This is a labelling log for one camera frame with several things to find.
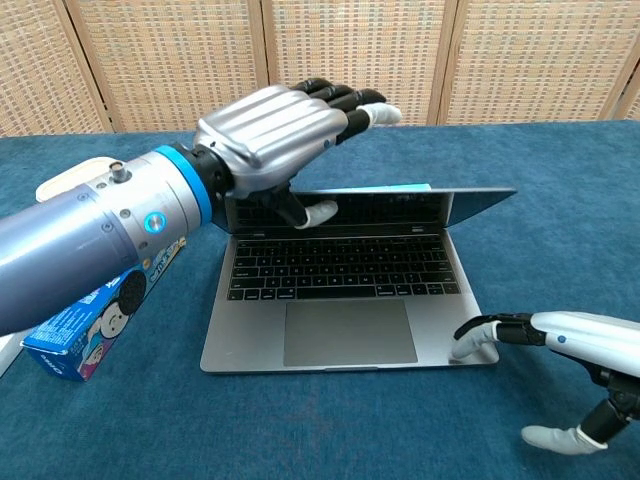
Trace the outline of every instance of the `blue box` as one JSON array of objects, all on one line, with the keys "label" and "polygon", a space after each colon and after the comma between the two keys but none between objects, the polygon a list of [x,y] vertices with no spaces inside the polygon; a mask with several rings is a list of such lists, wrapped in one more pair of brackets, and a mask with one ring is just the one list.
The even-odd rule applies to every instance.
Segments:
[{"label": "blue box", "polygon": [[22,346],[52,375],[86,381],[165,272],[185,239],[159,252],[37,326]]}]

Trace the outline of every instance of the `trackpad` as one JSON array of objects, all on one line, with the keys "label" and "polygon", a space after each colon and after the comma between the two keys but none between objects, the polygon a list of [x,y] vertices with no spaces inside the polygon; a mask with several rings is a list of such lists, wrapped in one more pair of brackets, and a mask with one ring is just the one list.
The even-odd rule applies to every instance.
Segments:
[{"label": "trackpad", "polygon": [[284,365],[417,362],[402,300],[287,304]]}]

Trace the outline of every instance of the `space bar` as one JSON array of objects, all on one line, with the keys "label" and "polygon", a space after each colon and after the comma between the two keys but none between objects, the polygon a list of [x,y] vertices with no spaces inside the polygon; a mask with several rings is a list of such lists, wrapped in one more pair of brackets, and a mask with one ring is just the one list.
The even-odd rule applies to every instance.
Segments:
[{"label": "space bar", "polygon": [[375,297],[376,290],[371,286],[358,287],[310,287],[298,288],[298,298],[350,298]]}]

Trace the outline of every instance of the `laptop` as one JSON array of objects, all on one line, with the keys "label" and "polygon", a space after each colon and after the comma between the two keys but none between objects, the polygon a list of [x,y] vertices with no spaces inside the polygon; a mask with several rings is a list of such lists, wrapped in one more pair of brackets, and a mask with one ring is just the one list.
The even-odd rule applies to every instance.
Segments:
[{"label": "laptop", "polygon": [[455,330],[480,309],[448,227],[512,188],[296,192],[338,204],[296,230],[249,200],[227,199],[230,233],[200,367],[207,373],[355,371],[498,361],[492,344],[463,360]]}]

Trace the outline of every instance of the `table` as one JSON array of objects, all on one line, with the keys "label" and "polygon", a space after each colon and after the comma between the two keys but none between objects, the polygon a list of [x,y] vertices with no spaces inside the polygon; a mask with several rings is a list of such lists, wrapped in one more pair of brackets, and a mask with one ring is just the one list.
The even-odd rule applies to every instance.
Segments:
[{"label": "table", "polygon": [[[0,216],[89,157],[128,160],[191,138],[0,139]],[[639,166],[633,121],[394,127],[331,149],[293,184],[516,187],[450,229],[481,310],[637,321]],[[522,441],[522,427],[576,426],[606,396],[583,367],[541,347],[498,345],[500,362],[481,368],[203,373],[226,240],[213,225],[188,238],[89,382],[17,358],[0,379],[1,478],[637,478],[637,423],[589,457]]]}]

